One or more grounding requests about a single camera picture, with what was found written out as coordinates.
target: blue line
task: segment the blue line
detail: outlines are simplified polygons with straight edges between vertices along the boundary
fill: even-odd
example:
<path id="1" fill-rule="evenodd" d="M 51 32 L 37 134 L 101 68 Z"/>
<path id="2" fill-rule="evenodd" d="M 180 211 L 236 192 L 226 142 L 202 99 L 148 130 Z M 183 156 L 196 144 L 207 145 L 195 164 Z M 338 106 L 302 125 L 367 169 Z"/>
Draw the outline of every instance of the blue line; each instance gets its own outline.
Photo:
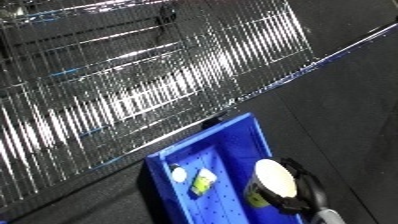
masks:
<path id="1" fill-rule="evenodd" d="M 80 70 L 80 68 L 73 68 L 73 69 L 69 69 L 69 70 L 63 71 L 63 72 L 53 73 L 50 76 L 56 77 L 56 76 L 61 76 L 61 75 L 69 75 L 71 73 L 77 72 L 78 70 Z"/>

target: yellow cup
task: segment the yellow cup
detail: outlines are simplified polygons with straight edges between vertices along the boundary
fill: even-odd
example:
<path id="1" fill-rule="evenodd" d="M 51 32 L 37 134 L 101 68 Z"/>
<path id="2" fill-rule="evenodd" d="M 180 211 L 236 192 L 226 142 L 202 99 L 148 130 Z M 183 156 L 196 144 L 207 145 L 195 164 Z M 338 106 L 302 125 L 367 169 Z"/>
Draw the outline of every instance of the yellow cup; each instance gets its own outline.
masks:
<path id="1" fill-rule="evenodd" d="M 281 197 L 295 197 L 297 187 L 293 176 L 281 164 L 262 159 L 256 162 L 254 172 L 244 190 L 246 201 L 254 208 L 263 208 L 270 204 L 260 194 L 267 189 Z"/>

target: wire shelf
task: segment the wire shelf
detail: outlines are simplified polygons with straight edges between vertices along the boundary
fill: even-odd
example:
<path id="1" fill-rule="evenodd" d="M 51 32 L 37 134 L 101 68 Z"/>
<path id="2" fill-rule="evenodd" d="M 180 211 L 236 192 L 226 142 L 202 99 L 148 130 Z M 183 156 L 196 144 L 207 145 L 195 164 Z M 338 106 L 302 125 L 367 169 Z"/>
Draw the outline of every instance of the wire shelf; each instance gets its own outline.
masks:
<path id="1" fill-rule="evenodd" d="M 285 0 L 6 0 L 0 21 L 0 209 L 314 59 Z"/>

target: paper cup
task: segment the paper cup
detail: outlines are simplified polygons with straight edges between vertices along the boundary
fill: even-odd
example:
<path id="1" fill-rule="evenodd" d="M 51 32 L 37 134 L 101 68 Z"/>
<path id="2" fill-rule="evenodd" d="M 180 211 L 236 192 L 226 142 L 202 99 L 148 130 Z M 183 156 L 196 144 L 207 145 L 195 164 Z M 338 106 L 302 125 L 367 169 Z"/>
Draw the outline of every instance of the paper cup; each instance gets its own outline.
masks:
<path id="1" fill-rule="evenodd" d="M 197 196 L 204 195 L 210 187 L 216 182 L 217 176 L 210 170 L 202 168 L 191 186 L 191 191 Z"/>
<path id="2" fill-rule="evenodd" d="M 297 195 L 293 176 L 281 164 L 270 159 L 257 161 L 253 175 L 244 191 L 246 201 L 255 208 L 270 205 L 260 194 L 264 189 L 281 197 L 295 197 Z"/>

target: gray surface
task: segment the gray surface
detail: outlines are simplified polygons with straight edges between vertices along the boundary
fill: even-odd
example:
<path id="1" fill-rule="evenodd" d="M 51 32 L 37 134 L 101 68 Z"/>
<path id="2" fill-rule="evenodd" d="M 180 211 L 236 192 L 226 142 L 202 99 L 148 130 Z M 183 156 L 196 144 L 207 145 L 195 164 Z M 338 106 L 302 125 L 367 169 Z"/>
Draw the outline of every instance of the gray surface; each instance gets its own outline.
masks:
<path id="1" fill-rule="evenodd" d="M 318 56 L 397 14 L 387 0 L 315 2 L 292 4 Z M 239 107 L 255 113 L 276 156 L 293 157 L 320 177 L 332 208 L 347 223 L 398 222 L 397 39 L 391 36 Z M 143 200 L 156 193 L 147 174 L 137 179 L 141 166 L 16 223 L 165 223 L 151 218 L 162 217 L 153 212 L 161 207 Z"/>

